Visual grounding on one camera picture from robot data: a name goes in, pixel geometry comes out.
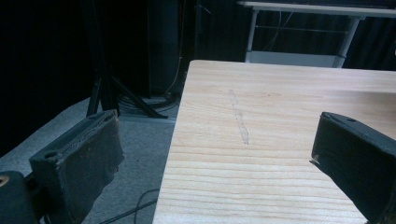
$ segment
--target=cable on floor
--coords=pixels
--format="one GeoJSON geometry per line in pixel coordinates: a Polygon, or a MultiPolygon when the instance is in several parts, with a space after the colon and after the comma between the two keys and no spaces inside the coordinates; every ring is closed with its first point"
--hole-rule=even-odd
{"type": "Polygon", "coordinates": [[[137,211],[142,210],[143,208],[146,208],[146,207],[148,207],[148,206],[150,206],[150,205],[153,205],[153,204],[155,204],[155,203],[158,201],[158,199],[155,199],[155,200],[152,200],[152,201],[150,201],[150,202],[148,202],[148,203],[144,203],[144,204],[140,205],[141,202],[142,202],[142,199],[143,199],[147,194],[149,194],[149,193],[151,193],[151,192],[153,192],[153,191],[159,191],[159,190],[160,190],[160,189],[150,189],[150,190],[147,190],[146,192],[144,192],[144,193],[139,197],[139,200],[137,201],[136,207],[135,207],[134,209],[131,209],[131,210],[129,210],[129,211],[125,212],[125,213],[122,213],[122,214],[120,214],[120,215],[117,215],[117,216],[115,216],[115,217],[112,217],[112,218],[110,218],[110,219],[108,219],[108,220],[106,220],[106,221],[101,222],[100,224],[109,224],[109,223],[113,223],[113,222],[115,222],[115,221],[117,221],[117,220],[119,220],[119,219],[121,219],[121,218],[123,218],[123,217],[128,217],[129,215],[131,215],[131,214],[133,214],[133,213],[134,213],[134,224],[136,224],[137,211]]]}

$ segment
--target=light wood tabletop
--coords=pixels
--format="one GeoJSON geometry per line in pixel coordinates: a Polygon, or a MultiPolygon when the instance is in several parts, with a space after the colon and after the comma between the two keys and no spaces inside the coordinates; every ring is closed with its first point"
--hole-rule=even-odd
{"type": "Polygon", "coordinates": [[[309,162],[323,111],[396,138],[396,72],[192,61],[153,223],[365,223],[309,162]]]}

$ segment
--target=pencil mark on table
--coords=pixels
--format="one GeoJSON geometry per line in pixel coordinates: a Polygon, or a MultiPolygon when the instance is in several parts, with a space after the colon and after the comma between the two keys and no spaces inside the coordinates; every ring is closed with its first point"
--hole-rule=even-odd
{"type": "Polygon", "coordinates": [[[239,132],[241,133],[244,144],[248,145],[248,129],[245,127],[242,111],[239,109],[238,100],[236,99],[235,92],[229,90],[231,104],[233,105],[233,113],[238,121],[239,132]]]}

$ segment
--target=gray carpet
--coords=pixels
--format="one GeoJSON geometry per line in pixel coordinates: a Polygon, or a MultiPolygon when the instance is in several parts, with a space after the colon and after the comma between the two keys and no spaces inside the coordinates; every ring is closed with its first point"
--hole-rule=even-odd
{"type": "MultiPolygon", "coordinates": [[[[15,170],[28,175],[29,158],[85,118],[89,99],[72,105],[44,125],[19,146],[0,158],[0,171],[15,170]]],[[[157,110],[168,119],[120,112],[120,140],[124,161],[114,180],[105,187],[83,223],[101,223],[136,207],[139,197],[151,189],[159,189],[163,178],[178,105],[157,110]]],[[[158,197],[158,191],[148,193],[147,203],[158,197]]],[[[138,212],[136,223],[152,223],[155,204],[138,212]]],[[[134,214],[114,223],[134,223],[134,214]]]]}

